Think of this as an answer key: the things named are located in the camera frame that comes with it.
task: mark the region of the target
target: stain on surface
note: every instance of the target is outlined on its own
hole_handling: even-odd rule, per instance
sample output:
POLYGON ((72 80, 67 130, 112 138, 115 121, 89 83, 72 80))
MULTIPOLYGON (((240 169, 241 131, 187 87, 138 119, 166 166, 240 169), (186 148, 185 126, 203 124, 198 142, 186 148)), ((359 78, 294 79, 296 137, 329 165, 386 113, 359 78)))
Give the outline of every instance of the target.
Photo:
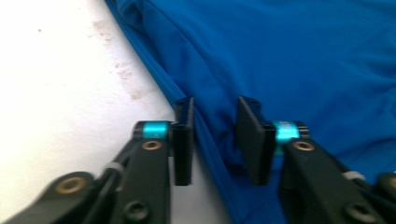
POLYGON ((133 63, 114 63, 114 68, 120 78, 122 87, 128 92, 132 101, 141 100, 157 90, 155 87, 147 89, 147 83, 140 79, 138 74, 134 73, 133 63))
POLYGON ((93 34, 89 34, 88 37, 99 36, 106 42, 106 45, 110 45, 114 40, 111 34, 112 25, 110 21, 94 21, 92 23, 93 34))

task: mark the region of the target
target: black clamp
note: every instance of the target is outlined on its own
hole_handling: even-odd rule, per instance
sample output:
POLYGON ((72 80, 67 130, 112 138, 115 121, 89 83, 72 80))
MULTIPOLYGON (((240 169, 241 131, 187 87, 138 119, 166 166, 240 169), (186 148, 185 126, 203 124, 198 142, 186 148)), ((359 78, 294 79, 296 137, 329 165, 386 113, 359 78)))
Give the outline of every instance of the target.
POLYGON ((396 174, 381 175, 372 187, 310 139, 304 124, 285 121, 293 126, 285 129, 260 109, 239 98, 235 135, 254 185, 269 184, 272 159, 283 148, 278 196, 288 223, 396 223, 396 174), (291 134, 279 137, 284 132, 291 134))
POLYGON ((169 223, 168 156, 174 156, 175 184, 191 183, 193 99, 178 101, 175 110, 176 122, 138 122, 99 178, 85 172, 61 176, 6 224, 169 223))

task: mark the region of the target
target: white table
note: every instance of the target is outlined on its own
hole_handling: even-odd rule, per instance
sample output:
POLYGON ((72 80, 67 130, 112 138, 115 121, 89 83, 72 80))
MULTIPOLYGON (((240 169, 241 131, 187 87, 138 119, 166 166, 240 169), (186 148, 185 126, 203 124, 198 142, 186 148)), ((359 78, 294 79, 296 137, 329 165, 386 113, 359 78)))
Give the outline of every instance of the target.
MULTIPOLYGON (((174 114, 103 0, 7 1, 0 19, 4 222, 60 175, 99 175, 137 121, 174 114)), ((172 187, 172 223, 229 223, 197 154, 193 185, 172 187)))

